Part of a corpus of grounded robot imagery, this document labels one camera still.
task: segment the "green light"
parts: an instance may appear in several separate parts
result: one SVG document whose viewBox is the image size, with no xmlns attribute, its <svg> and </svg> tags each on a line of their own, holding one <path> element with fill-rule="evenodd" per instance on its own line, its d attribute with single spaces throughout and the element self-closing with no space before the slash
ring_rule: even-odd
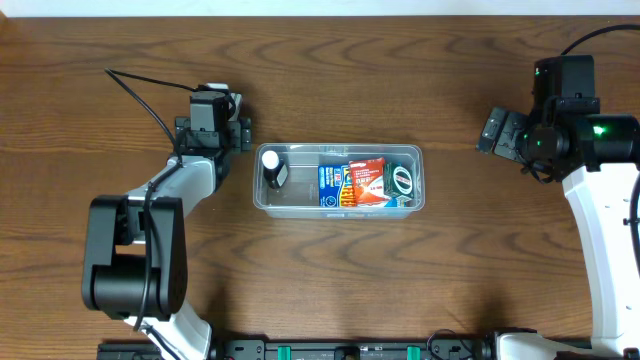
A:
<svg viewBox="0 0 640 360">
<path fill-rule="evenodd" d="M 603 128 L 602 126 L 594 126 L 593 127 L 593 133 L 596 135 L 602 135 L 604 133 L 607 132 L 606 128 Z"/>
</svg>

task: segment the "white wall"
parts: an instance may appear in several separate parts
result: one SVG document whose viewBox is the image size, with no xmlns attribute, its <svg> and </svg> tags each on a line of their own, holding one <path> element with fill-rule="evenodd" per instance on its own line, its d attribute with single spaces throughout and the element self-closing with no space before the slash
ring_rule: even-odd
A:
<svg viewBox="0 0 640 360">
<path fill-rule="evenodd" d="M 0 0 L 8 17 L 639 15 L 640 0 Z"/>
</svg>

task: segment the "small bottle with white cap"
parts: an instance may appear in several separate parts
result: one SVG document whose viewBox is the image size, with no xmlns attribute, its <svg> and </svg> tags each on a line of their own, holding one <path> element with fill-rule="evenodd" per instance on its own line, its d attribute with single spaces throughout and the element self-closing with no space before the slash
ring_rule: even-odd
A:
<svg viewBox="0 0 640 360">
<path fill-rule="evenodd" d="M 270 188 L 279 189 L 287 180 L 287 165 L 275 151 L 269 150 L 262 154 L 262 167 L 262 173 Z"/>
</svg>

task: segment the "plastic bin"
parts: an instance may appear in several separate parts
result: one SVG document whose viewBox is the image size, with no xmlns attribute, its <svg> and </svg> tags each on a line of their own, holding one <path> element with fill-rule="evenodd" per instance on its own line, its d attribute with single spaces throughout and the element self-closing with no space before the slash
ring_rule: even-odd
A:
<svg viewBox="0 0 640 360">
<path fill-rule="evenodd" d="M 260 161 L 265 151 L 275 151 L 288 166 L 285 184 L 270 188 Z M 402 164 L 413 178 L 413 200 L 405 207 L 321 207 L 319 165 L 346 165 L 349 161 L 384 157 Z M 425 202 L 422 151 L 415 145 L 386 144 L 262 144 L 256 151 L 253 203 L 275 218 L 402 219 L 422 209 Z"/>
</svg>

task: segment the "wooden tabletop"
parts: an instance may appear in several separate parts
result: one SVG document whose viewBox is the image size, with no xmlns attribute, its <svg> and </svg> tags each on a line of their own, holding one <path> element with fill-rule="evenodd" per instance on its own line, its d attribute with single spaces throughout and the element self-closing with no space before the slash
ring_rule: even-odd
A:
<svg viewBox="0 0 640 360">
<path fill-rule="evenodd" d="M 245 96 L 265 142 L 408 143 L 426 206 L 402 221 L 279 220 L 253 156 L 187 218 L 187 298 L 226 332 L 426 338 L 499 326 L 588 337 L 560 184 L 474 150 L 493 106 L 527 113 L 533 63 L 619 17 L 8 19 L 0 25 L 0 357 L 95 356 L 140 339 L 80 297 L 87 210 L 158 172 L 169 143 L 104 67 Z M 640 114 L 640 34 L 593 54 L 603 112 Z M 129 80 L 172 127 L 189 94 Z"/>
</svg>

